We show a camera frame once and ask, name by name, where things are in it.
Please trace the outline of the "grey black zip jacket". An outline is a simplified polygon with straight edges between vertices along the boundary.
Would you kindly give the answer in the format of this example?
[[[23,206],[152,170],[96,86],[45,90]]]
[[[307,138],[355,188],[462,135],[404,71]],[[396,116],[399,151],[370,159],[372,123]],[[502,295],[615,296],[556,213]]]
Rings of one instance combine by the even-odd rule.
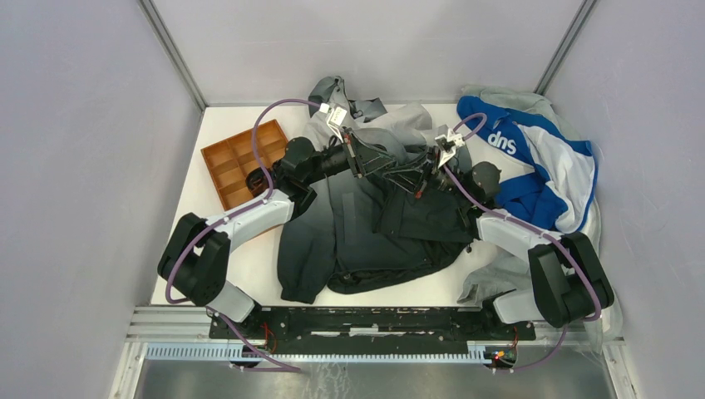
[[[309,100],[341,104],[358,137],[401,163],[443,132],[420,104],[388,111],[378,99],[349,99],[340,76],[321,79]],[[313,190],[314,202],[280,237],[277,275],[285,301],[310,304],[325,288],[354,294],[406,283],[451,265],[472,241],[463,222],[471,205],[451,190],[416,198],[378,175],[359,179],[349,171]]]

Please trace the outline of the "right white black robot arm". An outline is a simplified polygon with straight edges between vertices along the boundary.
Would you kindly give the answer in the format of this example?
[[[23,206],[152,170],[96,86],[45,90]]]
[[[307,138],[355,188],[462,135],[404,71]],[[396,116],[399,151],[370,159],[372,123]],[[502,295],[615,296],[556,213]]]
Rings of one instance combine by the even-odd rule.
[[[530,286],[492,299],[481,331],[501,339],[514,321],[537,314],[551,326],[593,321],[615,293],[589,237],[542,229],[500,208],[500,169],[482,161],[457,169],[437,147],[407,163],[389,160],[376,175],[393,185],[379,229],[385,234],[451,244],[458,252],[475,240],[494,244],[528,267]]]

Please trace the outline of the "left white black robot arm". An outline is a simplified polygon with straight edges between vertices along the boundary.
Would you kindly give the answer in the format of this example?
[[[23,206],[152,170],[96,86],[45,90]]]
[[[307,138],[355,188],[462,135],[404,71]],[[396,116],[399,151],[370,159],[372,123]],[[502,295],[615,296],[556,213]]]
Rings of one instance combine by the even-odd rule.
[[[158,263],[170,304],[193,303],[225,316],[240,337],[255,336],[262,325],[257,302],[227,279],[229,256],[242,244],[304,214],[313,203],[315,182],[346,170],[363,178],[398,166],[381,145],[362,141],[344,129],[338,143],[316,150],[304,137],[291,140],[283,157],[264,172],[265,191],[222,214],[193,213],[177,222]]]

